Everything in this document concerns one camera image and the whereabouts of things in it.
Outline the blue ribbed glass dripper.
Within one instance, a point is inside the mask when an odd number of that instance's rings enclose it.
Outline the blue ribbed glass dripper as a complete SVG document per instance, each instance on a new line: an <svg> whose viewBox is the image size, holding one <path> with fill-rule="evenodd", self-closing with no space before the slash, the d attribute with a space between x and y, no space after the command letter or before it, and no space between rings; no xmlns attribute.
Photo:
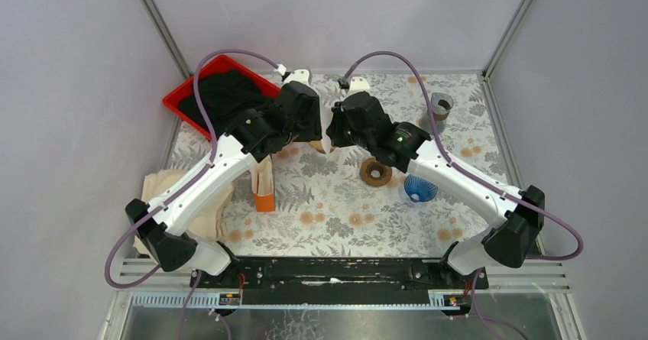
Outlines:
<svg viewBox="0 0 648 340"><path fill-rule="evenodd" d="M408 175L403 182L404 192L411 202L429 202L436 198L438 188L421 177Z"/></svg>

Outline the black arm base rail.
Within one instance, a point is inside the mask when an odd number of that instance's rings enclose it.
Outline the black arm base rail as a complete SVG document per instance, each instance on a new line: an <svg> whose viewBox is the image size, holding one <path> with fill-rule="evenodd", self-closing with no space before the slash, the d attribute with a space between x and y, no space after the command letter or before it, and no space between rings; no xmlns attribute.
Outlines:
<svg viewBox="0 0 648 340"><path fill-rule="evenodd" d="M190 282L270 306L423 305L431 290L489 287L485 273L461 277L433 259L384 257L239 257L221 274L195 274Z"/></svg>

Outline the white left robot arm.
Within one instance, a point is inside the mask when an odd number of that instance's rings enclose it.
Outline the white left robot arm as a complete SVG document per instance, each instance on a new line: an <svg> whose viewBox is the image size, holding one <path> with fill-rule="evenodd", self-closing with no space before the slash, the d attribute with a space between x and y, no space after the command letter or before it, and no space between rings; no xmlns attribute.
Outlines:
<svg viewBox="0 0 648 340"><path fill-rule="evenodd" d="M294 141L321 138L319 95L308 80L285 80L278 96L260 110L239 112L207 154L180 180L149 202L133 199L125 213L137 237L172 272L201 270L218 287L237 277L232 256L219 243L189 233L198 214L242 174Z"/></svg>

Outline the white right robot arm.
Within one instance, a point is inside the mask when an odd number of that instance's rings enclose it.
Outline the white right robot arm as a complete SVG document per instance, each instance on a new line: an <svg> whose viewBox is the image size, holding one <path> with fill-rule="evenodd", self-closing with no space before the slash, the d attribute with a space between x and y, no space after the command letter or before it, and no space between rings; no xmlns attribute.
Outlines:
<svg viewBox="0 0 648 340"><path fill-rule="evenodd" d="M335 147L361 147L379 163L433 183L487 222L483 232L452 244L442 256L438 276L446 287L459 287L482 267L523 265L543 218L534 210L539 203L519 188L460 160L447 160L429 133L407 121L392 121L367 92L334 104L326 134Z"/></svg>

